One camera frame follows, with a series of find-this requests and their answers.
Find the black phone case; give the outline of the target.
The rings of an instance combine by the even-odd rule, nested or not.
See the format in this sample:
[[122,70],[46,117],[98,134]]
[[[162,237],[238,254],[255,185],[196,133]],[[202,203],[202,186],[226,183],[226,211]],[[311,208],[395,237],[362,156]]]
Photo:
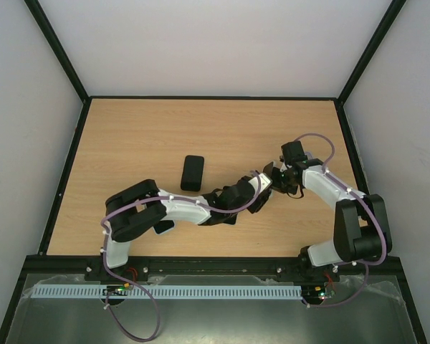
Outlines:
[[181,190],[197,192],[201,190],[204,173],[204,157],[188,155],[183,162]]

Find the black phone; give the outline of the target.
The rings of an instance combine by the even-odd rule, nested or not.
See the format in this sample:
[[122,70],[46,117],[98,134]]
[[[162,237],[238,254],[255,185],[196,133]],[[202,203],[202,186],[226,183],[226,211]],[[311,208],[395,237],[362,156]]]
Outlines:
[[237,213],[223,214],[212,211],[211,216],[204,222],[204,226],[214,226],[218,224],[235,225]]

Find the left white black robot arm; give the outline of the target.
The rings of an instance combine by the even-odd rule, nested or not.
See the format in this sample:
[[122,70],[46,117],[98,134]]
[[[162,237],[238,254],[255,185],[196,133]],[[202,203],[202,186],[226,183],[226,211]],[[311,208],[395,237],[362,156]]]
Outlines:
[[174,229],[178,222],[198,226],[235,225],[242,211],[257,213],[268,201],[272,180],[264,173],[244,176],[232,186],[216,188],[199,196],[184,196],[159,188],[146,179],[105,201],[106,215],[102,253],[110,269],[128,262],[132,241],[152,229],[157,235]]

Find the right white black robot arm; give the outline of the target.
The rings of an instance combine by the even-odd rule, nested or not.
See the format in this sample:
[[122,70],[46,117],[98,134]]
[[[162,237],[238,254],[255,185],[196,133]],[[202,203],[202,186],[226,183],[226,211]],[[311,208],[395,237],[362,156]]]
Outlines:
[[334,211],[333,237],[326,242],[303,247],[298,272],[315,280],[323,268],[363,263],[382,264],[392,249],[386,205],[378,194],[366,194],[350,187],[327,167],[328,162],[309,157],[300,141],[282,145],[282,165],[271,162],[263,174],[270,188],[281,194],[304,196],[304,190],[319,196]]

